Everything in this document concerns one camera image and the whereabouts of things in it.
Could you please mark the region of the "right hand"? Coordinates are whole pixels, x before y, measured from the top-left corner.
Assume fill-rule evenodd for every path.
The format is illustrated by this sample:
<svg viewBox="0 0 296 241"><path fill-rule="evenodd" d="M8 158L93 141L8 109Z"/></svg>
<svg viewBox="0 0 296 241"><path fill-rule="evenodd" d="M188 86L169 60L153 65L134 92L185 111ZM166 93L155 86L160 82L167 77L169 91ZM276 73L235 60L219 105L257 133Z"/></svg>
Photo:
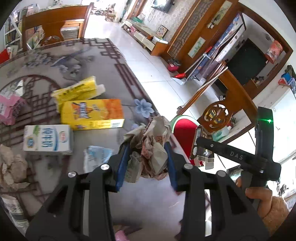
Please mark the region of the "right hand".
<svg viewBox="0 0 296 241"><path fill-rule="evenodd" d="M265 187L248 187L245 189L245 195L250 199L259 199L258 215L261 218L266 217L271 210L273 192Z"/></svg>

